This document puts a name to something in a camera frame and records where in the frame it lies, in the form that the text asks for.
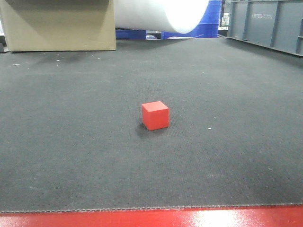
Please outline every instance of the gray carpet surface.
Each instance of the gray carpet surface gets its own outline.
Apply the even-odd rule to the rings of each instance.
[[[303,203],[303,59],[229,39],[0,55],[0,211]],[[170,127],[147,131],[141,104]]]

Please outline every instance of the red cube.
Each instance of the red cube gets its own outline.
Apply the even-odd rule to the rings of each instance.
[[[142,104],[143,124],[148,130],[167,128],[169,126],[169,108],[163,102]]]

